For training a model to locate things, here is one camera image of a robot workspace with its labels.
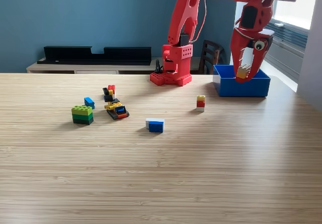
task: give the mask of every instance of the lego brick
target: lego brick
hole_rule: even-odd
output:
[[[197,107],[196,108],[196,111],[197,112],[204,112],[205,111],[205,108],[204,107]]]
[[[145,127],[146,129],[149,129],[149,123],[150,122],[163,122],[163,125],[165,125],[166,121],[161,118],[146,118],[145,120]]]
[[[84,101],[85,101],[85,105],[87,107],[92,107],[93,110],[95,109],[95,103],[93,102],[93,100],[91,98],[85,97]]]
[[[245,79],[251,71],[251,66],[247,64],[242,64],[237,71],[236,77]]]
[[[90,120],[73,119],[72,122],[75,124],[90,125],[92,122],[94,122],[94,118],[91,118]]]
[[[107,90],[107,88],[106,88],[106,87],[105,87],[105,88],[103,88],[103,92],[104,92],[104,95],[105,95],[105,96],[109,95],[109,91]]]
[[[105,102],[113,102],[113,96],[111,96],[111,95],[105,95],[104,96],[104,101]]]
[[[123,114],[119,114],[119,115],[117,115],[117,118],[118,119],[121,119],[121,118],[125,118],[125,117],[128,117],[130,114],[128,113],[128,111],[126,111],[125,113],[123,113]]]
[[[206,96],[198,95],[197,96],[197,101],[202,101],[202,102],[206,101]]]
[[[115,110],[117,115],[121,115],[121,114],[126,113],[125,106],[116,106],[114,110]]]
[[[105,108],[106,110],[110,110],[110,111],[112,111],[112,110],[114,110],[114,109],[115,109],[115,107],[120,107],[120,106],[122,106],[122,104],[121,104],[120,102],[118,102],[118,103],[114,103],[114,104],[111,104],[111,102],[109,102],[109,104],[108,104],[108,105],[105,105],[105,106],[104,106],[104,108]]]
[[[163,122],[149,122],[149,131],[150,132],[163,132],[164,131],[164,123]]]
[[[73,119],[79,119],[79,120],[90,120],[91,118],[93,118],[93,114],[91,113],[90,115],[88,116],[85,116],[85,115],[76,115],[76,114],[73,114],[72,115],[72,118]]]
[[[72,114],[88,116],[93,112],[92,107],[74,106],[71,109]]]
[[[197,107],[205,107],[205,105],[204,101],[197,101]]]
[[[114,103],[118,103],[118,102],[120,102],[120,101],[119,101],[119,99],[115,98],[115,99],[112,101],[112,104],[114,104]]]
[[[115,94],[115,85],[109,85],[107,90],[113,90],[113,94]]]
[[[86,105],[86,102],[87,102],[87,104],[94,103],[93,100],[91,98],[89,98],[89,97],[85,97],[84,101],[85,101],[85,105]]]

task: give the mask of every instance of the green lego brick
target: green lego brick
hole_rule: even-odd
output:
[[[90,125],[92,122],[94,122],[94,118],[91,118],[90,120],[80,120],[80,119],[73,119],[73,123],[75,124],[83,124],[83,125]]]
[[[74,106],[71,109],[71,113],[75,115],[89,116],[93,112],[92,107],[86,106]]]
[[[77,115],[77,114],[73,114],[72,115],[72,118],[73,119],[79,119],[79,120],[90,120],[91,118],[93,118],[93,114],[91,113],[90,115],[88,116],[85,116],[85,115]]]

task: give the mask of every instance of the lego vehicle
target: lego vehicle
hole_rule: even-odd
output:
[[[108,105],[105,106],[105,109],[114,120],[125,118],[130,115],[129,112],[126,111],[125,106],[123,106],[118,99],[105,97],[104,100],[105,102],[108,102]]]

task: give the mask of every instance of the window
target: window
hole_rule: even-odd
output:
[[[310,29],[315,0],[295,3],[276,1],[273,19],[304,29]]]

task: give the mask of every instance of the googly eye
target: googly eye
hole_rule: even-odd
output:
[[[257,41],[254,46],[256,50],[262,50],[264,49],[264,47],[265,47],[265,42],[263,41]]]

